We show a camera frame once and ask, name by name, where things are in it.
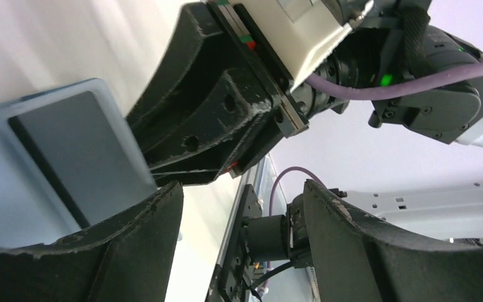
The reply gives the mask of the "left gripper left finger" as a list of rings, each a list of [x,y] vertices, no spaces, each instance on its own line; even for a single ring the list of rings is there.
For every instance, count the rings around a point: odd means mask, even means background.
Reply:
[[[50,245],[0,248],[0,301],[163,301],[183,201],[173,181]]]

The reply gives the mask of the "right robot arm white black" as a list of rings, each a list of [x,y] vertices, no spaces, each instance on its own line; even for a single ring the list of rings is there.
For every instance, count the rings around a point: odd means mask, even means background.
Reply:
[[[244,174],[328,109],[483,148],[483,52],[429,1],[184,4],[126,120],[159,186]]]

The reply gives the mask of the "dark credit card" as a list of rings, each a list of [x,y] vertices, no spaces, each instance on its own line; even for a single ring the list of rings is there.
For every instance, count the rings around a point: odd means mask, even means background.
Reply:
[[[54,92],[11,107],[8,125],[81,228],[156,191],[110,93]]]

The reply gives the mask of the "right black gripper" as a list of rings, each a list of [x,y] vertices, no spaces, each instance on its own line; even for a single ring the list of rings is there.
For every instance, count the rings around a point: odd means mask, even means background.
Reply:
[[[308,129],[292,85],[243,4],[188,3],[126,119],[159,186],[209,184]]]

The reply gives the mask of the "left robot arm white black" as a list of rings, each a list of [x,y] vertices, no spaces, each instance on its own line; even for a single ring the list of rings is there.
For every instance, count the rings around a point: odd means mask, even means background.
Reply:
[[[171,182],[50,245],[0,248],[0,301],[163,301],[183,198]],[[321,301],[483,301],[483,183],[376,194],[308,180],[284,215],[254,204],[246,185],[203,300],[261,300],[272,276],[311,266]]]

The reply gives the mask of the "blue card holder wallet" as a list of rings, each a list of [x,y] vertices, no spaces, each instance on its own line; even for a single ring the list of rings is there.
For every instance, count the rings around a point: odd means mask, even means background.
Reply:
[[[50,244],[85,229],[22,146],[8,125],[8,116],[12,106],[46,94],[91,89],[112,96],[105,81],[92,78],[0,103],[0,248]]]

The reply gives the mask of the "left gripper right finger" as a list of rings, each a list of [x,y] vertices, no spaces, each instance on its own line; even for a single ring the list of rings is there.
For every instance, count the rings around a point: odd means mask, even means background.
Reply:
[[[322,301],[483,301],[483,247],[402,229],[304,183]]]

